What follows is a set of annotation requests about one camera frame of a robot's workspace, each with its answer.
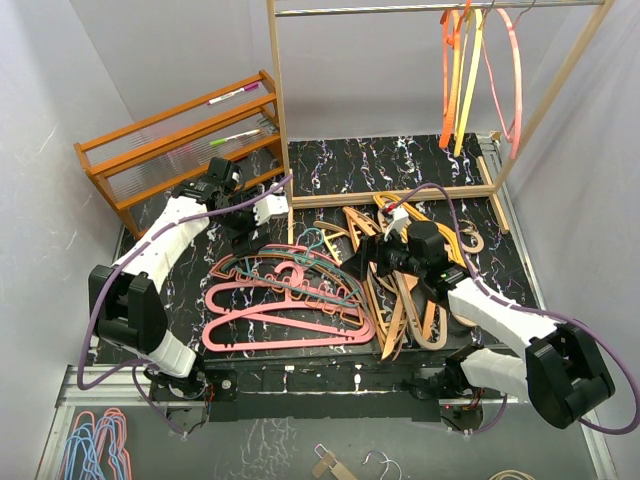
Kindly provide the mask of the orange plastic hanger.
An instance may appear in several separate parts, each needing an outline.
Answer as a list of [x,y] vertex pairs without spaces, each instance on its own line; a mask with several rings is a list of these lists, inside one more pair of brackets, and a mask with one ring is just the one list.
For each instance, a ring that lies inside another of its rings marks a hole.
[[440,18],[442,26],[443,113],[439,147],[448,147],[453,134],[461,75],[461,37],[463,21],[471,10],[471,1],[461,9],[447,9]]

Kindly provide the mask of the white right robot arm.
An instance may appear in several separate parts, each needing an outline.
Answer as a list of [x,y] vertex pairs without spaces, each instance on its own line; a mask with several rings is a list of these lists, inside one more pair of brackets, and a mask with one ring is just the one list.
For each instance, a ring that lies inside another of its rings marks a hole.
[[342,271],[363,281],[377,274],[417,278],[428,300],[480,326],[509,348],[500,354],[468,345],[444,368],[409,386],[415,393],[466,397],[487,388],[529,402],[550,425],[564,429],[613,396],[615,385],[594,339],[583,329],[540,314],[481,287],[469,270],[449,259],[434,223],[409,225],[405,237],[391,231],[361,238]]

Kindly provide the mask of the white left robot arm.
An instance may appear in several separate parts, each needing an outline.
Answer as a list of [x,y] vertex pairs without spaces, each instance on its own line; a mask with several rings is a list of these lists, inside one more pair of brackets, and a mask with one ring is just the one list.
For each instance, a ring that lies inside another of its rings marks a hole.
[[287,214],[284,177],[260,191],[243,180],[241,168],[224,158],[206,172],[176,185],[152,226],[134,247],[88,278],[90,322],[85,338],[98,338],[134,354],[130,366],[152,368],[171,380],[182,397],[194,399],[206,387],[201,356],[170,330],[161,299],[163,285],[193,240],[217,224],[231,252],[247,255],[266,246],[266,223]]

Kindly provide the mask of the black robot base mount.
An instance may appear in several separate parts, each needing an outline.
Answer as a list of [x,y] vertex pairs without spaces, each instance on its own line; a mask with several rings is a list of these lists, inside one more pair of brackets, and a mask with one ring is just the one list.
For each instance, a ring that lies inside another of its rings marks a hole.
[[469,406],[470,394],[416,386],[445,365],[446,352],[406,350],[392,361],[369,352],[217,358],[205,362],[211,401],[184,400],[154,384],[152,399],[172,408],[202,407],[210,422],[266,418],[404,418],[437,422]]

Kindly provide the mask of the yellow metal hanger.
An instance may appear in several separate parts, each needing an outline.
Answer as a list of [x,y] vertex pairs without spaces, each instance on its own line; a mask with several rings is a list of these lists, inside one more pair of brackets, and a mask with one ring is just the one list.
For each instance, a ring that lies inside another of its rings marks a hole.
[[474,97],[474,91],[478,76],[478,68],[480,61],[480,53],[483,41],[483,14],[479,10],[474,10],[473,14],[467,15],[469,20],[468,24],[471,24],[471,18],[475,21],[474,30],[474,42],[471,52],[471,61],[469,65],[469,72],[467,76],[467,84],[464,91],[464,97],[462,100],[462,107],[460,108],[460,115],[456,124],[457,130],[455,134],[454,155],[459,156],[462,150],[463,139],[466,131],[466,127],[469,120],[470,110]]

